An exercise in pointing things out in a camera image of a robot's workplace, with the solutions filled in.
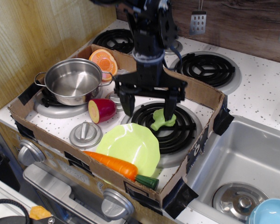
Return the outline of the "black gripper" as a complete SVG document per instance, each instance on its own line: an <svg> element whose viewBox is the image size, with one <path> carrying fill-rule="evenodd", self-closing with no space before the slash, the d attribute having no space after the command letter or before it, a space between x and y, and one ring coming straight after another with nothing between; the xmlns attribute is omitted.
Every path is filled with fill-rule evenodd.
<svg viewBox="0 0 280 224"><path fill-rule="evenodd" d="M185 99L187 82L169 75L160 63L136 63L136 71L113 77L125 114L133 115L135 96L163 98L164 118L172 119L176 104Z"/></svg>

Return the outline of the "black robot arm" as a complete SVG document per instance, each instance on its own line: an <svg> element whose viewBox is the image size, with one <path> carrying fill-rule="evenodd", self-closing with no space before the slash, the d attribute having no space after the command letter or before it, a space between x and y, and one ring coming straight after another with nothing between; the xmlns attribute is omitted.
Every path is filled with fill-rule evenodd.
<svg viewBox="0 0 280 224"><path fill-rule="evenodd" d="M164 69L165 50L173 47L178 37L169 0L95 0L100 6L123 9L133 36L133 58L136 71L116 75L114 92L124 112L132 116L135 96L165 100L164 118L170 120L177 103L185 99L187 83L170 76Z"/></svg>

